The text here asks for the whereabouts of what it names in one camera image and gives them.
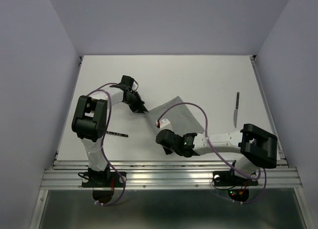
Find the grey cloth napkin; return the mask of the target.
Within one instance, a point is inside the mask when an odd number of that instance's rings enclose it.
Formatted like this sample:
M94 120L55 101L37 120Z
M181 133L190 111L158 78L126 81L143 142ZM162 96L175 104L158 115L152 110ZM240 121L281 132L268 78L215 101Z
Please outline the grey cloth napkin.
M149 110L149 112L146 113L147 122L153 131L154 141L157 134L159 133L159 129L156 127L157 119L166 109L177 103L182 102L183 100L179 96L177 96L170 101ZM190 112L185 104L178 105L172 108L161 118L161 120L162 119L169 120L172 126L172 130L180 136L188 133L202 134L204 132L204 128L197 121L197 119L194 117L194 115Z

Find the black handled knife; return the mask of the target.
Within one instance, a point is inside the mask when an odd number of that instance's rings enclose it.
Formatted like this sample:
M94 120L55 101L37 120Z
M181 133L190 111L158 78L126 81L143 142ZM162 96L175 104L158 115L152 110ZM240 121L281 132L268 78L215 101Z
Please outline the black handled knife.
M235 128L237 127L237 120L238 120L239 97L240 97L240 93L237 92L237 95L236 95L236 105L235 105L234 117L233 117L233 122L234 122L234 127L235 127Z

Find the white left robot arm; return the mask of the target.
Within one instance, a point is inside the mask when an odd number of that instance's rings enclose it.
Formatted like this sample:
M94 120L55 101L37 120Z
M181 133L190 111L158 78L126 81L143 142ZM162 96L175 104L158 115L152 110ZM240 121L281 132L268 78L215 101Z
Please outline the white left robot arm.
M107 83L87 95L79 97L72 120L72 131L84 145L88 170L80 177L93 179L99 186L110 182L110 163L105 159L103 140L110 123L112 107L125 103L133 113L144 114L144 106L139 93L139 85L130 76L123 75L119 83Z

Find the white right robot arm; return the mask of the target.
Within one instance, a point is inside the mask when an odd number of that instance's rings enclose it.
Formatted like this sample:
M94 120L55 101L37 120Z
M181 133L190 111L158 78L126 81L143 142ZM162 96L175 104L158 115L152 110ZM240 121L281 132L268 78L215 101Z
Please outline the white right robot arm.
M214 153L228 165L229 180L241 184L260 168L277 167L278 138L253 124L244 124L240 131L220 135L188 133L180 136L169 128L161 128L156 143L167 154L176 153L183 157Z

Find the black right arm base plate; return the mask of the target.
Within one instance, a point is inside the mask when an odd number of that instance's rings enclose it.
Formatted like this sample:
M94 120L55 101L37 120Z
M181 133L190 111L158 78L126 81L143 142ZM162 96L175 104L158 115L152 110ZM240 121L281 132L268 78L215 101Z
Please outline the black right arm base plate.
M246 184L247 186L258 186L258 181L235 176L231 170L214 171L212 179L216 187L245 186Z

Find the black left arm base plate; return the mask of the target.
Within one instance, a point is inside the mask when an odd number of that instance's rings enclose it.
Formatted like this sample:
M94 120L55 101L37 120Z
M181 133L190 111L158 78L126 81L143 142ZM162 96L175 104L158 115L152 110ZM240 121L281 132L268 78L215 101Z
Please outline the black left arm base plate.
M124 183L116 172L79 172L83 188L123 188Z

